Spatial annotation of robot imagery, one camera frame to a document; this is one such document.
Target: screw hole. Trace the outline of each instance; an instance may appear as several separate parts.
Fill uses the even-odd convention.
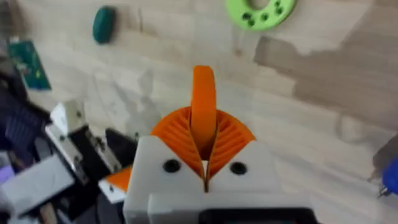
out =
[[[250,26],[250,27],[252,27],[252,26],[254,26],[254,24],[255,24],[256,22],[254,21],[254,20],[249,20],[249,22],[248,22],[248,25]]]
[[[172,174],[181,169],[181,163],[176,159],[169,159],[163,164],[163,169]]]
[[[248,13],[248,12],[245,12],[245,13],[242,15],[242,19],[243,19],[243,20],[251,19],[251,14]]]
[[[284,9],[282,9],[280,7],[280,8],[277,8],[275,12],[276,12],[276,14],[281,15],[283,13],[283,11],[284,11]]]
[[[261,19],[262,19],[263,21],[268,20],[268,14],[264,13],[264,14],[261,16]]]
[[[248,172],[248,168],[242,162],[233,162],[229,169],[231,170],[232,173],[236,175],[244,175],[245,173]]]

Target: black component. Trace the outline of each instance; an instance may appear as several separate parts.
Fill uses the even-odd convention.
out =
[[[261,16],[261,19],[262,19],[263,21],[268,20],[268,14],[264,13],[264,14]]]
[[[249,24],[249,26],[254,26],[254,24],[255,24],[256,22],[253,20],[253,19],[250,19],[249,21],[248,21],[248,24]]]
[[[169,159],[163,164],[163,169],[168,173],[175,173],[181,169],[181,163],[176,159]]]
[[[232,173],[236,175],[244,175],[245,173],[248,172],[248,168],[242,162],[233,162],[229,167],[229,169],[231,170]]]
[[[248,12],[245,12],[245,13],[242,15],[242,19],[243,19],[243,20],[251,19],[251,14],[248,13]]]
[[[28,166],[37,160],[34,141],[45,136],[44,126],[50,122],[50,115],[12,92],[16,90],[0,86],[0,146],[12,149]]]
[[[281,15],[281,14],[283,13],[283,11],[284,11],[284,9],[282,9],[281,7],[280,7],[280,8],[277,8],[277,9],[275,10],[276,14],[278,14],[278,15]]]
[[[69,134],[68,137],[82,154],[83,160],[81,161],[81,165],[91,182],[98,182],[111,174],[108,167],[96,152],[95,146],[91,144],[90,139],[95,139],[95,137],[92,136],[88,125]]]
[[[6,211],[0,211],[0,224],[7,224],[11,218],[10,214]]]
[[[0,71],[0,86],[7,89],[18,100],[27,99],[24,82],[18,72],[5,73]]]
[[[309,208],[211,209],[199,214],[199,224],[267,222],[318,224],[314,212]]]
[[[75,184],[52,199],[54,207],[60,209],[69,219],[74,220],[85,213],[96,202],[101,193],[97,182],[82,186]]]
[[[108,128],[105,135],[108,147],[113,151],[122,168],[131,165],[136,156],[137,140],[131,139],[112,128]]]

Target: wooden table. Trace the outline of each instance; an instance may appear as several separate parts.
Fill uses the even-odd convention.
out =
[[[47,109],[81,98],[101,133],[147,134],[190,104],[192,68],[215,71],[218,108],[274,151],[284,190],[312,195],[323,223],[396,223],[398,198],[366,182],[398,128],[398,2],[299,0],[269,32],[245,32],[223,1],[113,0],[113,42],[98,46],[104,0],[18,0],[53,90]]]

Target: green gear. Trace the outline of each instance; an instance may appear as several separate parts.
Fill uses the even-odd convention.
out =
[[[253,9],[248,0],[226,0],[229,16],[240,27],[267,30],[278,26],[292,13],[296,0],[270,0],[264,9]]]

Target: blue object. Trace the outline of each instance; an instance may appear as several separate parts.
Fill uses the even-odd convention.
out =
[[[382,183],[391,193],[398,194],[398,159],[394,160],[382,174]]]

